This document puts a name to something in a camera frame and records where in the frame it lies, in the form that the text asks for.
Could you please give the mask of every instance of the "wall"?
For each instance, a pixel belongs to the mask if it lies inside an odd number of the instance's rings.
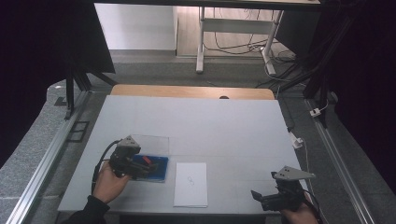
[[[176,49],[176,7],[95,4],[95,8],[109,49]]]

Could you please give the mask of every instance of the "sheet of paper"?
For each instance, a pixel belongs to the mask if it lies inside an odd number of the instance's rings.
[[[207,207],[206,163],[177,162],[174,207]]]

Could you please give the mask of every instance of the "gray floor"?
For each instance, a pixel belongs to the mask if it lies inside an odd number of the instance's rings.
[[[258,83],[269,78],[264,74],[262,60],[207,59],[205,72],[202,75],[196,75],[194,59],[158,54],[130,55],[122,51],[113,51],[112,56],[117,74],[110,76],[120,83],[254,88]],[[276,67],[277,71],[284,69],[285,65]],[[80,143],[66,142],[64,144],[25,223],[55,223],[69,216],[69,214],[59,214],[57,207],[89,139],[103,101],[110,92],[110,87],[106,83],[95,77],[90,77],[90,79],[93,88],[84,112],[78,118],[78,121],[89,122],[87,134]],[[306,149],[302,147],[295,150],[295,153],[302,168],[306,169],[309,163],[309,171],[318,177],[312,180],[311,190],[317,195],[323,214],[329,223],[360,223],[354,206],[320,139],[314,120],[308,114],[302,97],[302,89],[302,85],[296,86],[279,94],[277,100],[288,127],[292,128],[297,137],[304,139]],[[15,153],[0,170],[0,223],[6,223],[50,141],[64,122],[65,107],[54,105],[58,97],[65,97],[64,82],[49,87],[48,100],[40,116]],[[333,113],[334,104],[335,102],[331,101],[327,109],[327,121],[328,130],[335,144],[339,147],[376,223],[394,223],[396,220],[395,195],[337,119]],[[68,138],[77,139],[78,136],[70,134]],[[106,219],[107,223],[119,223],[117,215],[109,214]],[[280,219],[269,217],[267,223],[280,223]]]

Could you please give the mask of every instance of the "metal frame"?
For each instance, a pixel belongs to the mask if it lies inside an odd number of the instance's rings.
[[[261,48],[262,57],[270,76],[276,71],[271,62],[270,50],[275,38],[277,27],[283,11],[279,11],[274,21],[243,21],[230,19],[205,18],[205,7],[201,7],[200,13],[200,35],[197,52],[196,73],[204,72],[204,32],[234,33],[234,34],[256,34],[268,35],[265,48]]]
[[[55,137],[52,139],[52,142],[49,144],[49,148],[44,154],[43,159],[38,164],[35,173],[33,174],[26,189],[24,190],[23,194],[18,200],[17,205],[15,205],[14,210],[9,216],[7,224],[22,223],[25,220],[38,191],[42,187],[42,184],[46,179],[47,174],[50,171],[53,162],[55,161],[57,155],[61,151],[64,141],[66,140],[67,134],[72,129],[73,124],[76,121],[79,114],[82,112],[83,107],[86,103],[86,99],[88,98],[87,96],[88,93],[86,91],[81,92],[80,96],[78,97],[78,100],[76,101],[76,107],[74,113],[72,114],[70,119],[64,121],[64,124],[62,124],[58,132],[55,134]]]
[[[308,100],[305,100],[305,105],[308,110],[313,109],[313,106]],[[318,133],[329,153],[329,156],[332,159],[332,164],[334,165],[337,174],[340,176],[341,182],[344,185],[346,193],[349,195],[350,201],[352,202],[352,205],[354,206],[356,214],[361,220],[361,223],[374,224],[375,220],[371,215],[367,203],[361,196],[361,191],[356,186],[355,181],[349,173],[342,156],[338,152],[338,148],[332,140],[332,136],[330,135],[329,131],[323,127],[318,119],[313,120],[315,122],[315,126],[318,129]]]

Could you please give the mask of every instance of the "person's hand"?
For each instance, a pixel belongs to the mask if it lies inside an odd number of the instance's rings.
[[[284,209],[280,213],[288,219],[290,224],[318,224],[314,213],[305,203],[302,203],[295,212]]]
[[[129,175],[121,178],[116,177],[108,161],[105,161],[96,180],[92,196],[104,203],[109,203],[122,193],[130,178]]]

